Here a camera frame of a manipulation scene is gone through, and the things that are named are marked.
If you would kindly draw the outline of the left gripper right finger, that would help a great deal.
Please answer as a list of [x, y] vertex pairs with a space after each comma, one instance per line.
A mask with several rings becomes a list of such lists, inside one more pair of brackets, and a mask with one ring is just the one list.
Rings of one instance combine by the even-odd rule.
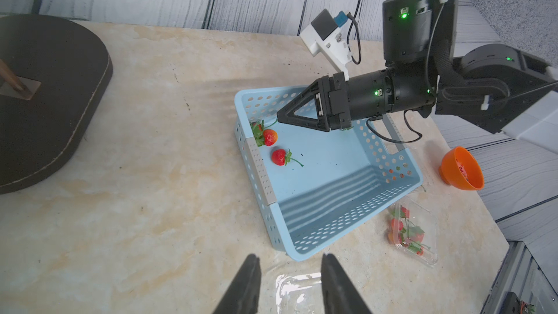
[[371, 314], [369, 307], [333, 254], [323, 255], [321, 278], [325, 314]]

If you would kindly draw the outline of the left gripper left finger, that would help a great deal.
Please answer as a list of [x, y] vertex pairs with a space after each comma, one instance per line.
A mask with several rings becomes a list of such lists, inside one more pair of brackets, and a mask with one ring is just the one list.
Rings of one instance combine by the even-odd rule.
[[249, 254], [213, 314], [256, 314], [259, 306], [261, 281], [260, 259], [255, 254]]

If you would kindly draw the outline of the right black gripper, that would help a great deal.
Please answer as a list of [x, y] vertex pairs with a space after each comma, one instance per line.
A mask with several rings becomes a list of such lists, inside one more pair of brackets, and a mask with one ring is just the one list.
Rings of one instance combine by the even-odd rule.
[[282, 107], [277, 119], [281, 124], [329, 132], [346, 129], [356, 120], [376, 120], [404, 110], [427, 117], [434, 100], [423, 65], [392, 64], [349, 80], [342, 73], [317, 79]]

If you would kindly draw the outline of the red strawberry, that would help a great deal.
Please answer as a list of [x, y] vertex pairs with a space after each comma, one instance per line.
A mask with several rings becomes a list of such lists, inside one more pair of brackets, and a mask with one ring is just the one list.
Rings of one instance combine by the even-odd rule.
[[412, 221], [408, 208], [399, 206], [391, 215], [388, 238], [392, 244], [420, 257], [425, 255], [425, 251], [431, 250], [431, 247], [424, 243], [425, 231]]

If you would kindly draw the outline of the clear clamshell container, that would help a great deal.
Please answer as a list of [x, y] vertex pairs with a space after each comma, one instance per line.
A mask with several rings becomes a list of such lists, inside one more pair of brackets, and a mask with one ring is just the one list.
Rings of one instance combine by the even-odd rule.
[[325, 313], [321, 267], [292, 265], [262, 272], [259, 313]]
[[405, 197], [389, 208], [388, 239], [396, 249], [434, 267], [438, 260], [437, 220], [430, 210]]

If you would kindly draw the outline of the light blue plastic basket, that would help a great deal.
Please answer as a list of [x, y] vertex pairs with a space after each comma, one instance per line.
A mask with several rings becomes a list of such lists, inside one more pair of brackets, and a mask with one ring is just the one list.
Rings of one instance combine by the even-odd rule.
[[[303, 261], [418, 188], [423, 175], [408, 148], [391, 154], [363, 120], [320, 132], [277, 122], [278, 141], [258, 147], [251, 123], [266, 126], [301, 87], [243, 90], [235, 95], [235, 137], [273, 248]], [[273, 164], [274, 149], [304, 164]]]

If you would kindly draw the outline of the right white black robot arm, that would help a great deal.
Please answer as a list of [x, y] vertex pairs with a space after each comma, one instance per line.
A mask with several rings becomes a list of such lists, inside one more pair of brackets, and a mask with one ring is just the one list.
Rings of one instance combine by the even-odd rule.
[[350, 76], [353, 54], [341, 28], [349, 13], [322, 11], [301, 37], [310, 53], [336, 69], [317, 79], [277, 117], [280, 123], [330, 132], [357, 120], [412, 110], [457, 116], [492, 134], [504, 133], [557, 150], [557, 69], [505, 44], [454, 55], [459, 0], [386, 0], [382, 5], [385, 67]]

